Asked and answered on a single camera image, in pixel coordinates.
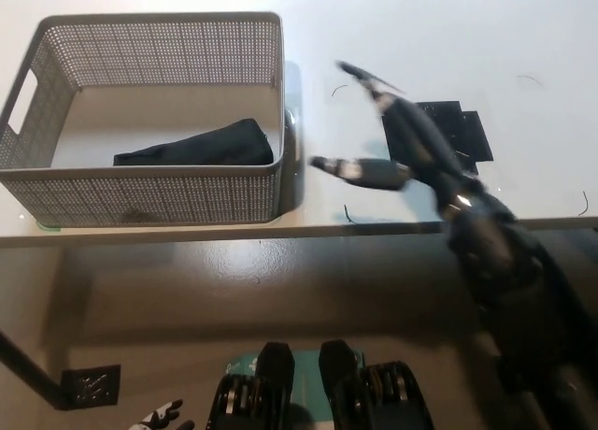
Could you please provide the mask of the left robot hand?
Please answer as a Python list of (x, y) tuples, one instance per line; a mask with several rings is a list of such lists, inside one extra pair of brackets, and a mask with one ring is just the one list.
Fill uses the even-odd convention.
[(143, 418), (138, 423), (134, 423), (129, 430), (161, 430), (166, 429), (171, 422), (175, 421), (180, 415), (180, 408), (183, 405), (183, 400), (178, 399), (168, 402), (148, 416)]

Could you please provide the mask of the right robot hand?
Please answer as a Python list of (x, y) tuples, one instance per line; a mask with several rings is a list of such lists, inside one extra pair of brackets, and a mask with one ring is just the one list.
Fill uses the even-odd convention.
[(338, 159), (313, 156), (309, 164), (348, 184), (401, 191), (414, 179), (434, 192), (436, 208), (454, 207), (463, 195), (466, 175), (449, 143), (426, 112), (399, 89), (344, 61), (337, 66), (354, 77), (373, 100), (385, 136), (393, 137), (397, 159)]

